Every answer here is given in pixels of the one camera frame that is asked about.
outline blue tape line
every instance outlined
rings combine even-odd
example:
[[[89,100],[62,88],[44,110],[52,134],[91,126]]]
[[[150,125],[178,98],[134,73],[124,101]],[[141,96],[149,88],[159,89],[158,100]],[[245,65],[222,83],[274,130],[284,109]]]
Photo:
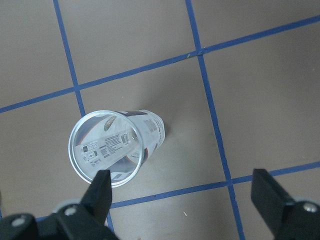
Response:
[[[227,182],[225,181],[215,182],[215,183],[210,183],[210,184],[205,184],[200,186],[192,186],[192,187],[183,188],[179,190],[159,193],[156,195],[144,196],[144,197],[139,197],[139,198],[130,199],[126,201],[115,202],[111,204],[111,209],[151,202],[151,201],[160,200],[160,199],[171,198],[171,197],[184,195],[184,194],[196,193],[196,192],[205,191],[205,190],[222,188],[225,186],[227,186]]]
[[[316,169],[316,168],[320,168],[320,161],[307,163],[307,164],[299,165],[299,166],[287,167],[287,168],[278,169],[278,170],[272,170],[272,171],[270,171],[270,174],[272,176],[279,176],[279,175],[284,175],[284,174],[297,173],[297,172],[301,172],[301,171],[305,171],[305,170]]]
[[[45,220],[48,216],[41,216],[35,219],[36,222],[40,222],[42,220]]]
[[[203,54],[207,54],[207,53],[210,53],[212,51],[217,51],[217,50],[220,50],[220,49],[228,48],[228,47],[231,47],[231,46],[234,46],[234,45],[242,44],[242,43],[245,43],[245,42],[248,42],[248,41],[252,41],[252,40],[255,40],[255,39],[259,39],[259,38],[267,37],[267,36],[270,36],[270,35],[273,35],[273,34],[277,34],[278,32],[284,32],[284,31],[292,30],[292,29],[295,29],[295,28],[299,28],[299,27],[303,27],[303,26],[309,25],[309,24],[314,24],[314,23],[317,23],[317,22],[320,22],[320,15],[317,15],[317,16],[314,16],[314,17],[310,17],[310,18],[307,18],[307,19],[304,19],[304,20],[301,20],[301,21],[289,23],[287,25],[279,26],[279,27],[276,27],[276,28],[272,28],[272,29],[269,29],[267,31],[262,31],[262,32],[254,33],[254,34],[251,34],[251,35],[248,35],[248,36],[240,37],[240,38],[237,38],[237,39],[234,39],[234,40],[222,42],[222,43],[219,43],[219,44],[216,44],[216,45],[209,46],[207,48],[202,48],[202,49],[197,50],[197,51],[192,51],[192,52],[187,53],[187,54],[183,54],[183,55],[176,56],[176,57],[173,57],[173,58],[169,58],[169,59],[166,59],[166,60],[163,60],[163,61],[155,62],[155,63],[149,64],[149,65],[138,67],[138,68],[135,68],[135,69],[132,69],[132,70],[128,70],[128,71],[119,73],[119,74],[115,74],[115,75],[112,75],[112,76],[108,76],[108,77],[104,77],[104,78],[101,78],[101,79],[98,79],[98,80],[87,82],[87,83],[79,85],[79,90],[87,89],[87,88],[90,88],[90,87],[94,87],[94,86],[97,86],[97,85],[100,85],[100,84],[103,84],[103,83],[106,83],[106,82],[109,82],[109,81],[112,81],[112,80],[125,78],[125,77],[132,76],[132,75],[144,72],[144,71],[148,71],[148,70],[156,69],[156,68],[163,67],[163,66],[166,66],[166,65],[174,64],[176,62],[179,62],[179,61],[182,61],[182,60],[185,60],[185,59],[188,59],[188,58],[192,58],[192,57],[195,57],[195,56],[201,56]],[[10,111],[10,110],[14,110],[14,109],[17,109],[17,108],[24,107],[24,106],[27,106],[27,105],[30,105],[30,104],[33,104],[33,103],[38,103],[38,102],[45,101],[45,100],[48,100],[48,99],[51,99],[51,98],[59,97],[59,96],[64,95],[64,94],[69,94],[69,93],[74,92],[74,91],[76,91],[75,87],[66,88],[66,89],[63,89],[63,90],[60,90],[60,91],[57,91],[57,92],[49,93],[49,94],[46,94],[46,95],[43,95],[43,96],[40,96],[40,97],[35,97],[35,98],[29,99],[29,100],[26,100],[26,101],[22,101],[22,102],[18,102],[18,103],[9,105],[9,106],[5,106],[5,107],[0,108],[0,114],[4,113],[4,112],[7,112],[7,111]]]
[[[241,184],[252,181],[252,175],[241,176],[231,179],[232,184]]]
[[[185,5],[186,5],[186,9],[189,16],[195,49],[200,50],[201,49],[200,37],[199,37],[196,17],[195,17],[194,9],[192,7],[191,0],[185,0]]]
[[[296,21],[296,22],[292,22],[286,25],[282,25],[282,26],[278,26],[275,28],[271,28],[265,31],[261,31],[261,32],[257,32],[251,35],[247,35],[244,37],[239,37],[230,41],[226,41],[226,42],[222,42],[216,45],[212,45],[206,48],[202,48],[201,51],[203,54],[207,54],[213,51],[217,51],[220,49],[225,49],[234,45],[239,45],[239,44],[243,44],[252,40],[257,40],[257,39],[261,39],[264,37],[268,37],[271,35],[275,35],[281,32],[285,32],[285,31],[289,31],[292,29],[296,29],[296,28],[300,28],[306,25],[310,25],[310,24],[314,24],[320,22],[320,15],[317,16],[313,16],[313,17],[309,17],[300,21]]]
[[[10,111],[10,110],[14,110],[14,109],[18,109],[18,108],[21,108],[21,107],[24,107],[24,106],[35,104],[35,103],[38,103],[38,102],[42,102],[42,101],[45,101],[45,100],[53,99],[53,98],[56,98],[56,97],[59,97],[59,96],[62,96],[62,95],[70,94],[70,93],[73,93],[74,91],[75,91],[74,87],[69,87],[69,88],[66,88],[66,89],[63,89],[63,90],[59,90],[59,91],[55,91],[55,92],[52,92],[52,93],[49,93],[49,94],[45,94],[45,95],[42,95],[42,96],[37,96],[37,97],[29,99],[29,100],[21,101],[21,102],[18,102],[18,103],[9,105],[9,106],[1,107],[0,108],[0,114],[4,113],[4,112],[7,112],[7,111]]]
[[[103,84],[103,83],[106,83],[106,82],[110,82],[112,80],[126,78],[126,77],[129,77],[129,76],[132,76],[132,75],[135,75],[135,74],[138,74],[138,73],[142,73],[142,72],[145,72],[145,71],[148,71],[148,70],[153,70],[153,69],[164,67],[164,66],[167,66],[167,65],[170,65],[170,64],[174,64],[174,63],[177,63],[179,61],[182,61],[182,60],[185,60],[185,59],[188,59],[188,58],[192,58],[192,57],[194,57],[196,55],[197,55],[196,51],[192,51],[192,52],[189,52],[187,54],[179,55],[179,56],[176,56],[176,57],[172,57],[172,58],[169,58],[169,59],[165,59],[165,60],[162,60],[162,61],[151,63],[151,64],[148,64],[148,65],[145,65],[145,66],[141,66],[141,67],[138,67],[138,68],[135,68],[135,69],[124,71],[122,73],[118,73],[118,74],[115,74],[115,75],[112,75],[112,76],[107,76],[107,77],[104,77],[104,78],[101,78],[101,79],[98,79],[98,80],[94,80],[94,81],[90,81],[90,82],[87,82],[87,83],[83,83],[83,84],[80,84],[79,87],[80,87],[81,90],[82,89],[91,88],[93,86],[97,86],[97,85],[100,85],[100,84]]]
[[[205,64],[205,59],[204,59],[203,55],[198,56],[198,62],[199,62],[199,66],[200,66],[200,71],[201,71],[201,76],[202,76],[202,81],[203,81],[203,85],[204,85],[204,90],[205,90],[207,102],[209,105],[214,134],[215,134],[216,142],[217,142],[218,149],[219,149],[223,172],[225,175],[225,179],[228,182],[228,192],[229,192],[229,196],[230,196],[230,200],[231,200],[233,215],[234,215],[239,239],[245,240],[246,238],[245,238],[245,234],[243,231],[243,226],[242,226],[240,212],[239,212],[239,208],[238,208],[238,204],[237,204],[237,200],[236,200],[234,186],[231,181],[231,173],[230,173],[228,163],[227,163],[227,158],[225,155],[225,148],[223,145],[222,135],[221,135],[220,128],[218,125],[218,117],[217,117],[216,107],[215,107],[214,99],[212,96],[211,87],[210,87],[207,69],[206,69],[206,64]]]
[[[57,18],[57,21],[58,21],[58,24],[59,24],[59,28],[60,28],[63,47],[64,47],[66,59],[67,59],[67,62],[68,62],[72,83],[73,83],[73,86],[74,86],[76,100],[78,102],[78,106],[79,106],[79,110],[80,110],[81,116],[83,117],[84,115],[86,115],[86,111],[85,111],[84,103],[82,101],[82,97],[81,97],[81,93],[80,93],[80,89],[79,89],[79,84],[78,84],[78,80],[77,80],[77,75],[76,75],[76,71],[75,71],[75,66],[74,66],[74,62],[72,60],[70,47],[69,47],[69,43],[68,43],[68,39],[67,39],[67,34],[66,34],[64,22],[63,22],[63,19],[62,19],[62,15],[61,15],[61,11],[60,11],[58,0],[53,0],[53,5],[54,5],[56,18]]]
[[[197,57],[198,57],[199,67],[200,67],[202,81],[203,81],[203,85],[204,85],[204,90],[205,90],[207,102],[209,105],[209,110],[210,110],[210,115],[211,115],[212,124],[213,124],[213,128],[214,128],[215,138],[216,138],[219,153],[220,153],[220,158],[221,158],[221,162],[222,162],[222,167],[223,167],[225,179],[228,183],[228,192],[229,192],[230,201],[231,201],[231,205],[232,205],[233,215],[234,215],[239,239],[244,240],[245,234],[243,231],[240,212],[239,212],[238,204],[236,201],[235,189],[234,189],[234,186],[231,181],[231,173],[230,173],[230,170],[229,170],[229,167],[227,164],[227,158],[225,155],[225,149],[224,149],[224,145],[223,145],[222,135],[221,135],[219,125],[218,125],[216,108],[215,108],[214,99],[213,99],[211,88],[210,88],[210,83],[208,80],[208,74],[207,74],[205,59],[203,56],[203,51],[201,50],[200,37],[199,37],[198,28],[197,28],[195,14],[194,14],[193,7],[192,7],[192,2],[191,2],[191,0],[185,0],[185,4],[186,4],[186,8],[187,8],[188,15],[189,15],[194,45],[195,45],[195,48],[198,52]]]
[[[320,168],[320,161],[307,163],[307,164],[303,164],[303,165],[299,165],[299,166],[291,166],[291,167],[286,167],[286,168],[282,168],[282,169],[272,170],[269,173],[275,177],[275,176],[293,174],[293,173],[298,173],[298,172],[311,170],[311,169],[317,169],[317,168]],[[250,182],[250,181],[252,181],[252,175],[236,177],[236,178],[233,178],[231,181],[233,184],[241,184],[241,183],[245,183],[245,182]]]
[[[110,212],[108,212],[108,215],[106,216],[106,222],[108,223],[108,228],[115,234],[114,224],[112,222]]]

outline clear plastic cup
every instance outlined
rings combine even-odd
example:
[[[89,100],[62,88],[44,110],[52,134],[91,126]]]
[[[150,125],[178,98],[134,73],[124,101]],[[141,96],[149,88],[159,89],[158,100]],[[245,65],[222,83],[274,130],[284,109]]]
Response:
[[[74,126],[68,144],[74,170],[88,183],[109,169],[111,186],[130,181],[165,139],[162,119],[148,110],[94,111]]]

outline brown floor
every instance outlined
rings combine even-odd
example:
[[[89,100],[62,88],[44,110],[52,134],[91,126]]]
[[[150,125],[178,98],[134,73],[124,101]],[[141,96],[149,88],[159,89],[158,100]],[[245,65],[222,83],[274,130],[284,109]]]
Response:
[[[253,168],[280,170],[289,193],[320,201],[318,0],[194,0],[199,42],[183,0],[58,5],[0,3],[4,217],[47,216],[83,195],[67,147],[81,113],[95,110],[147,109],[166,125],[163,145],[113,189],[122,240],[273,239],[242,178]]]

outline tiled floor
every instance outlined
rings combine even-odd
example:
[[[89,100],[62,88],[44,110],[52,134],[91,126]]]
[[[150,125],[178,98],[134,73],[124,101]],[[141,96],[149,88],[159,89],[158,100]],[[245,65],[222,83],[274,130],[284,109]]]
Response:
[[[82,196],[67,145],[85,113],[147,109],[166,139],[113,189],[119,238],[273,239],[247,176],[320,201],[319,49],[316,0],[1,2],[2,215]]]

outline metal bolt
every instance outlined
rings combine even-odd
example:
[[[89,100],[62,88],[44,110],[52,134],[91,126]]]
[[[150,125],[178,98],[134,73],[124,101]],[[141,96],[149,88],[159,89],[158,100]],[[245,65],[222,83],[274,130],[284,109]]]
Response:
[[[66,216],[71,216],[73,214],[75,214],[77,212],[76,206],[71,206],[68,207],[65,211],[64,211],[64,215]]]
[[[18,226],[24,224],[25,222],[26,222],[26,217],[22,215],[21,217],[18,217],[15,220],[13,220],[11,225],[12,225],[12,227],[18,227]]]
[[[306,203],[303,205],[303,208],[304,208],[304,210],[306,210],[307,212],[310,212],[310,213],[315,213],[316,211],[318,211],[317,206],[314,205],[314,204],[311,203],[311,202],[306,202]]]

